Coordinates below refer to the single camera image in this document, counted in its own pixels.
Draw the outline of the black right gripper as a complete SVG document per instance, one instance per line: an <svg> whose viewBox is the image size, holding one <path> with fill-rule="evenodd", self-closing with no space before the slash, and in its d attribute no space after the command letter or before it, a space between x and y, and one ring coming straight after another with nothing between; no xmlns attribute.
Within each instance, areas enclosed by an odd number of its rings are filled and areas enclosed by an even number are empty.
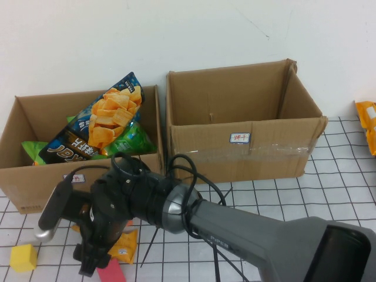
<svg viewBox="0 0 376 282"><path fill-rule="evenodd" d="M108 266L111 255L105 254L99 260L96 256L111 249L131 219L128 210L120 207L120 200L120 194L112 192L105 180L97 180L90 187L89 207L82 209L79 227L82 252L95 256L82 256L80 275L93 276L97 265L101 269Z"/></svg>

